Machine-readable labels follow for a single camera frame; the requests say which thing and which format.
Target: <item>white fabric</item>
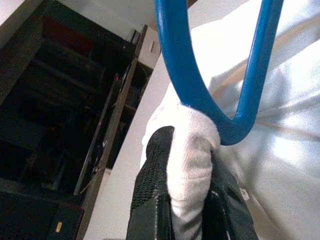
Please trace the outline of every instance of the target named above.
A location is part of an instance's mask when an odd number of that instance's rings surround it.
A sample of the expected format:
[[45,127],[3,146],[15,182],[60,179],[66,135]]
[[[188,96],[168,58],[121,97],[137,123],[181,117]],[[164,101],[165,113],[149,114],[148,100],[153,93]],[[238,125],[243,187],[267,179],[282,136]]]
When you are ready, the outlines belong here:
[[210,187],[211,150],[220,137],[206,115],[178,104],[167,165],[172,224],[176,240],[202,238],[202,209]]
[[[260,4],[260,0],[250,0],[223,19],[191,32],[203,81],[231,117]],[[219,151],[246,194],[260,239],[314,240],[320,236],[319,38],[320,0],[285,0],[256,123],[243,141]],[[176,121],[178,103],[170,84],[147,124],[141,165],[148,140],[158,128],[179,127],[181,133],[191,130],[183,130]],[[206,129],[201,133],[211,134]],[[180,149],[173,147],[170,155],[175,151]]]

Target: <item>blue handle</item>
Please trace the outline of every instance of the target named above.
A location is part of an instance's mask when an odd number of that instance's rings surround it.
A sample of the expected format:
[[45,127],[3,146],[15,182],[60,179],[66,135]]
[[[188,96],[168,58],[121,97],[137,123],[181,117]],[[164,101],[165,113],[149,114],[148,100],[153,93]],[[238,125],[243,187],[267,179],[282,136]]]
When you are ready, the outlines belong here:
[[187,1],[155,0],[162,54],[172,84],[182,104],[213,120],[222,145],[240,142],[255,123],[282,5],[283,0],[262,0],[237,112],[230,119],[212,99],[197,67]]

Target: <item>blue plastic loop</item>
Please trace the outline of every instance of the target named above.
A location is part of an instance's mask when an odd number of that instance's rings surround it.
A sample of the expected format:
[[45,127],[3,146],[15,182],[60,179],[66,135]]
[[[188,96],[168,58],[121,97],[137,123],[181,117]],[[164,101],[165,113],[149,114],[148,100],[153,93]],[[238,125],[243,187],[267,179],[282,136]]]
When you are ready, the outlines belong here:
[[187,1],[155,0],[162,54],[172,84],[182,104],[213,120],[222,145],[240,142],[255,123],[282,5],[283,0],[262,0],[237,112],[230,119],[212,99],[197,67]]

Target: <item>black mesh fabric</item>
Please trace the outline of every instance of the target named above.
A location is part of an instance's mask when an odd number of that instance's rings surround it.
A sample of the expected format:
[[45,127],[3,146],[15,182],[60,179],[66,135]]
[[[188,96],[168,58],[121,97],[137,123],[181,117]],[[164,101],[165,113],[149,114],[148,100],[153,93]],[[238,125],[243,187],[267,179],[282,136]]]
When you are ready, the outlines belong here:
[[168,194],[167,163],[174,130],[173,126],[165,126],[151,136],[146,161],[135,180],[131,212],[151,198]]

